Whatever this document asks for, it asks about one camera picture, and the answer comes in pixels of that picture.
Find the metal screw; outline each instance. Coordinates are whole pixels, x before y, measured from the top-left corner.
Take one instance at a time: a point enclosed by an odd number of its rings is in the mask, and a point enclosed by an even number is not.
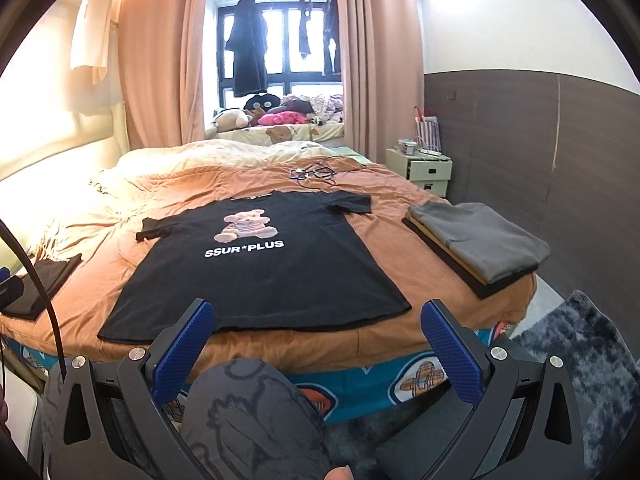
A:
[[[84,358],[84,356],[79,355],[78,357],[74,357],[74,360],[71,361],[71,365],[73,368],[82,368],[85,362],[86,359]]]
[[[491,357],[498,359],[498,361],[504,361],[507,358],[507,351],[499,346],[491,348]]]
[[[564,363],[562,362],[562,359],[559,358],[557,355],[552,355],[549,358],[549,362],[552,364],[552,366],[555,366],[556,368],[562,368],[562,365],[564,365]]]
[[[145,356],[145,353],[146,352],[144,348],[136,346],[135,348],[129,350],[129,359],[131,359],[132,361],[137,361],[139,359],[142,359]]]

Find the gray patterned pants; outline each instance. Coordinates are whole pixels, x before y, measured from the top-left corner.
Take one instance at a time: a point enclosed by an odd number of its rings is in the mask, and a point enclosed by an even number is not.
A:
[[[45,390],[45,463],[60,384],[54,368]],[[199,375],[180,434],[215,480],[322,480],[331,469],[318,412],[279,371],[254,359]]]

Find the pink curtain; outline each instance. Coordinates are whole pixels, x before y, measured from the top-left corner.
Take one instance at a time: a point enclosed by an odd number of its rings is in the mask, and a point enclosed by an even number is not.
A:
[[[384,162],[385,149],[413,137],[424,105],[422,34],[416,0],[338,0],[345,140]]]
[[[205,2],[122,0],[118,55],[132,149],[204,139]]]

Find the brown wall panel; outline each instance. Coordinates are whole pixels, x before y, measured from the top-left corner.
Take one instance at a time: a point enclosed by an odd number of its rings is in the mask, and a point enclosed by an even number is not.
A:
[[[447,197],[487,203],[546,240],[552,255],[540,275],[565,297],[576,288],[588,294],[638,357],[640,96],[573,76],[559,81],[552,171],[557,74],[425,76],[425,106],[438,114],[458,170]]]

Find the black t-shirt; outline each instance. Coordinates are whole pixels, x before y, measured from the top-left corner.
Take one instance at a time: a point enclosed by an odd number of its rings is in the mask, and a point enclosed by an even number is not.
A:
[[[343,330],[406,312],[346,212],[370,213],[370,196],[275,191],[145,218],[137,240],[161,240],[98,337],[150,342],[195,298],[213,305],[216,330]]]

